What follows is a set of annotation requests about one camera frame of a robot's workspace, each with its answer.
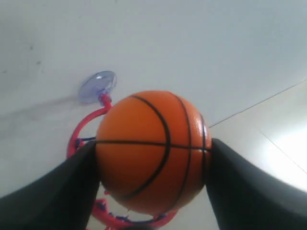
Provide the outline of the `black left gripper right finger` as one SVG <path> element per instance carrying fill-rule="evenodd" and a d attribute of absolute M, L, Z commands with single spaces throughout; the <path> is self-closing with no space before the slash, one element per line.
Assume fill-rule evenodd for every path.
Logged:
<path fill-rule="evenodd" d="M 221 230 L 305 230 L 307 194 L 213 139 L 206 190 Z"/>

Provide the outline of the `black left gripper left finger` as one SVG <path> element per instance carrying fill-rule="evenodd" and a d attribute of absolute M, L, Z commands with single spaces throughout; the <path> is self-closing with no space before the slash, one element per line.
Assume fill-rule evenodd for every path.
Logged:
<path fill-rule="evenodd" d="M 95 142 L 0 200 L 2 230 L 84 230 L 99 188 Z"/>

